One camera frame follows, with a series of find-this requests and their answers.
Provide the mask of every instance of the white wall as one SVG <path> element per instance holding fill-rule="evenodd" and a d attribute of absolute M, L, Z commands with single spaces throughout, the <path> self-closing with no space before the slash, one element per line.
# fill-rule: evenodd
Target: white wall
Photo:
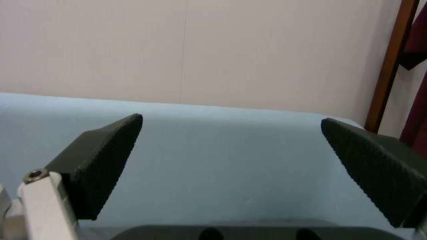
<path fill-rule="evenodd" d="M 426 2 L 427 0 L 419 1 L 415 16 L 420 13 Z M 427 61 L 410 71 L 399 66 L 378 133 L 400 137 L 426 71 Z"/>
<path fill-rule="evenodd" d="M 365 121 L 400 0 L 1 0 L 0 91 Z"/>

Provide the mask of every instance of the screw head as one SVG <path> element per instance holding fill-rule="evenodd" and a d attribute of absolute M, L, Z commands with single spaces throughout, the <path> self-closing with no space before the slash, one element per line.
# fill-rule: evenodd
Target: screw head
<path fill-rule="evenodd" d="M 23 177 L 23 182 L 25 184 L 34 183 L 40 179 L 44 179 L 49 176 L 49 172 L 46 168 L 38 168 L 30 171 Z"/>

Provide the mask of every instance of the dark red curtain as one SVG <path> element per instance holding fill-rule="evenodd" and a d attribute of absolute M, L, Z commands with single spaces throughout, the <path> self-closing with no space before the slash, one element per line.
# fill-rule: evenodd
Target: dark red curtain
<path fill-rule="evenodd" d="M 427 4 L 409 33 L 399 63 L 410 70 L 427 59 Z M 416 94 L 400 140 L 427 158 L 427 72 Z"/>

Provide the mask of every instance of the textured gripper pad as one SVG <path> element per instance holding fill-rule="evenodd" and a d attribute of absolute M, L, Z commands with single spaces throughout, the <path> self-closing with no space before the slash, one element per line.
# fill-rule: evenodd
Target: textured gripper pad
<path fill-rule="evenodd" d="M 143 124 L 133 114 L 83 132 L 46 168 L 60 173 L 77 219 L 96 220 L 125 167 Z"/>
<path fill-rule="evenodd" d="M 396 138 L 331 118 L 322 120 L 321 130 L 348 174 L 391 225 L 413 228 L 420 223 L 427 211 L 427 159 Z"/>

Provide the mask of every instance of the light blue table surface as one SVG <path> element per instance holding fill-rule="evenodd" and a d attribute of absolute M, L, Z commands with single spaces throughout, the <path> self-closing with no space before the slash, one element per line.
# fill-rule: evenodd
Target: light blue table surface
<path fill-rule="evenodd" d="M 83 226 L 319 219 L 411 234 L 347 175 L 321 133 L 327 116 L 312 113 L 0 93 L 0 183 L 14 195 L 81 132 L 133 113 L 142 132 L 98 220 Z"/>

